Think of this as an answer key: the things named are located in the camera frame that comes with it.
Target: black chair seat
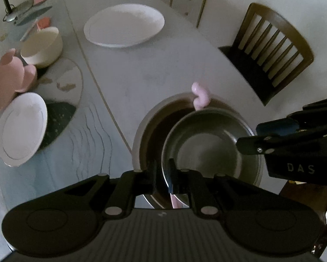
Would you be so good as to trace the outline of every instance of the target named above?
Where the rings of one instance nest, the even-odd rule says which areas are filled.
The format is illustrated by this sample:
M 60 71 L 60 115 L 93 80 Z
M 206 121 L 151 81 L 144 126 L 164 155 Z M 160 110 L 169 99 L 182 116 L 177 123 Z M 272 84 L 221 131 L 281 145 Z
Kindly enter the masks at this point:
M 249 55 L 231 46 L 220 47 L 219 50 L 233 63 L 246 79 L 259 99 L 266 105 L 274 95 L 274 86 L 267 73 Z

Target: wooden chair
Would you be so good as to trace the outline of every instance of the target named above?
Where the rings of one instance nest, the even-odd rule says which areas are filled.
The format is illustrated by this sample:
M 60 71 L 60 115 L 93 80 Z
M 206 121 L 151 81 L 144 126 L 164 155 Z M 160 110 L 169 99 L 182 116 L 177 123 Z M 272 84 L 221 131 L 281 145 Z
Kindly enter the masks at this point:
M 264 105 L 314 60 L 306 40 L 287 20 L 271 8 L 256 3 L 250 4 L 233 45 L 219 49 Z

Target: brown wooden furniture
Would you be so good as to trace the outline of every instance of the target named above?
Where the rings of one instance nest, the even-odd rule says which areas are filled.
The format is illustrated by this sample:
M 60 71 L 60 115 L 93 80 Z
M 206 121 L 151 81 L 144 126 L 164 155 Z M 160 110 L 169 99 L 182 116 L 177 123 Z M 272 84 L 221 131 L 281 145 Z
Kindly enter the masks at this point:
M 246 36 L 256 16 L 261 19 L 250 35 Z M 274 29 L 276 31 L 271 35 L 270 32 Z M 276 38 L 281 36 L 280 33 L 284 37 L 276 45 Z M 282 50 L 287 39 L 290 45 Z M 290 56 L 292 48 L 296 52 Z M 250 4 L 233 45 L 219 49 L 240 71 L 264 105 L 314 60 L 306 40 L 284 17 L 271 8 L 256 3 Z M 290 65 L 299 55 L 303 58 L 302 61 L 288 73 Z
M 293 184 L 287 181 L 279 195 L 312 208 L 320 217 L 323 228 L 315 243 L 314 252 L 314 255 L 320 258 L 327 247 L 327 224 L 325 219 L 327 210 L 327 186 L 310 183 Z

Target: orange object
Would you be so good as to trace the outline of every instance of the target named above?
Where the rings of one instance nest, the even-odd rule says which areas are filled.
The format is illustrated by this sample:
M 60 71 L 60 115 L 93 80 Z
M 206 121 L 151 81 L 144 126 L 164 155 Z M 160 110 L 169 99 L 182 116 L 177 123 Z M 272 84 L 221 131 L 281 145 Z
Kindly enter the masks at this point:
M 51 19 L 49 17 L 42 18 L 37 22 L 37 29 L 38 30 L 45 29 L 49 27 L 50 24 L 51 24 Z

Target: chair backrest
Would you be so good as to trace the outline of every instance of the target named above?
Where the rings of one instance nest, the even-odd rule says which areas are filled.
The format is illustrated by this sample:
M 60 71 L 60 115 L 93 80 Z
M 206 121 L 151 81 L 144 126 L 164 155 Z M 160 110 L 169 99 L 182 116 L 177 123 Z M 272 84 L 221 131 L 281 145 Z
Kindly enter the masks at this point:
M 314 60 L 301 34 L 277 12 L 257 3 L 250 4 L 233 47 L 245 51 L 262 67 L 275 94 Z

